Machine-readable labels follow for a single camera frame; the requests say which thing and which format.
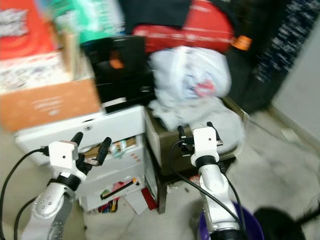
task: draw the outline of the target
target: green package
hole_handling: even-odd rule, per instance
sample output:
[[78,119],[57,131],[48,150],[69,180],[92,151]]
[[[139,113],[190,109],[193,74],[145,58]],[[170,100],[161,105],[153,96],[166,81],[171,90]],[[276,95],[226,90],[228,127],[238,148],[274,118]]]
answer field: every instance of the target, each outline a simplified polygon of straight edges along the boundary
[[113,0],[51,0],[49,9],[59,32],[76,33],[79,43],[119,35]]

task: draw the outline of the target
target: white plastic bag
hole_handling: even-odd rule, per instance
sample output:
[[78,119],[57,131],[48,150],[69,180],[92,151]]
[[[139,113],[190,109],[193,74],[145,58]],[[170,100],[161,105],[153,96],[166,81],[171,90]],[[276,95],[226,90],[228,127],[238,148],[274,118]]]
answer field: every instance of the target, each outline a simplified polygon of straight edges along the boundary
[[179,46],[151,55],[158,93],[176,100],[223,97],[231,87],[226,57],[214,50]]

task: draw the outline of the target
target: red item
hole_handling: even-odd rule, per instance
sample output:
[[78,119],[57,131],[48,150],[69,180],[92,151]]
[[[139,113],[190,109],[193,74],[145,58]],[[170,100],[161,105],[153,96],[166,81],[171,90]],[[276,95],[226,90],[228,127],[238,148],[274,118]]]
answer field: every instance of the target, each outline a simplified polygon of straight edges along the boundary
[[0,60],[55,50],[49,26],[33,0],[0,1]]
[[193,0],[185,25],[140,24],[133,35],[145,36],[145,50],[153,53],[177,46],[200,47],[225,53],[234,37],[233,27],[223,12],[208,0]]
[[157,204],[154,200],[154,198],[152,197],[151,193],[149,192],[149,189],[147,187],[141,189],[142,195],[144,197],[144,200],[146,202],[146,204],[148,205],[149,209],[155,209],[157,207]]

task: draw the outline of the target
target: purple bucket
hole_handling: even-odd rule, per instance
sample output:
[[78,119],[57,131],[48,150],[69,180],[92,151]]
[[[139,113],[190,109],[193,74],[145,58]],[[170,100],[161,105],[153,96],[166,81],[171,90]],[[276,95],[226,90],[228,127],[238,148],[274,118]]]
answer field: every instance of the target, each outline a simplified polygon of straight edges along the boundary
[[[235,203],[235,209],[240,216],[239,206]],[[260,227],[258,220],[244,207],[243,209],[243,216],[245,222],[246,233],[250,240],[265,240],[264,233]],[[210,234],[207,229],[205,215],[202,212],[199,220],[199,227],[198,227],[198,240],[209,240]]]

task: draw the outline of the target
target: wall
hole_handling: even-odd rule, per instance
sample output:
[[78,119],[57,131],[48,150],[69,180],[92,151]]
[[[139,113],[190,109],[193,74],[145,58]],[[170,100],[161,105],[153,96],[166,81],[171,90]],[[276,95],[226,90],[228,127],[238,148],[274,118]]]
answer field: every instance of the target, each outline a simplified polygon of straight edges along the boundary
[[320,143],[320,19],[272,105]]

